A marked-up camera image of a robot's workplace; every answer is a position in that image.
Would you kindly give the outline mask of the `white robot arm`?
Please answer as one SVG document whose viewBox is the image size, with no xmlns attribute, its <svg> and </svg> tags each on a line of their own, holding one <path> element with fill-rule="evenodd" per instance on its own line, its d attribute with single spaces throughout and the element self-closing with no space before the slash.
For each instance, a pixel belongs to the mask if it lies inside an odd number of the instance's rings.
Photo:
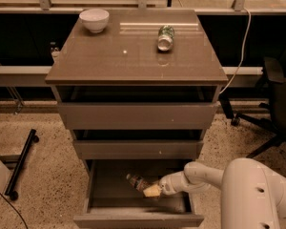
<svg viewBox="0 0 286 229">
<path fill-rule="evenodd" d="M 223 170 L 196 161 L 143 190 L 148 197 L 221 191 L 221 229 L 280 229 L 286 219 L 286 177 L 251 158 L 237 158 Z"/>
</svg>

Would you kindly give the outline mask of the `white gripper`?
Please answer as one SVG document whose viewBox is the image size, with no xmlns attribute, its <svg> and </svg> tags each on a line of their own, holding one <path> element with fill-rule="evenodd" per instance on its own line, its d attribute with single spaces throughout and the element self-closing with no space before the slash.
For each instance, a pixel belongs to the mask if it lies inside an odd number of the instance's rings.
<svg viewBox="0 0 286 229">
<path fill-rule="evenodd" d="M 189 188 L 189 180 L 187 180 L 183 172 L 177 172 L 164 176 L 159 180 L 158 184 L 153 184 L 143 190 L 143 194 L 147 198 L 156 198 L 161 195 L 170 196 L 180 192 L 187 192 Z"/>
</svg>

